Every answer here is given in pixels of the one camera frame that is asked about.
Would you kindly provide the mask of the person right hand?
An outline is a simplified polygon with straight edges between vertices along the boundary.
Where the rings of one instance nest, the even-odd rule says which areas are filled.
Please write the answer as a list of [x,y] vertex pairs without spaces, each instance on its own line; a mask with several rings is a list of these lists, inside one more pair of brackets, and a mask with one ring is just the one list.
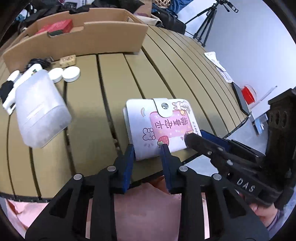
[[279,212],[279,210],[275,208],[274,204],[269,207],[264,207],[252,203],[249,207],[259,217],[265,227],[269,227],[273,223]]

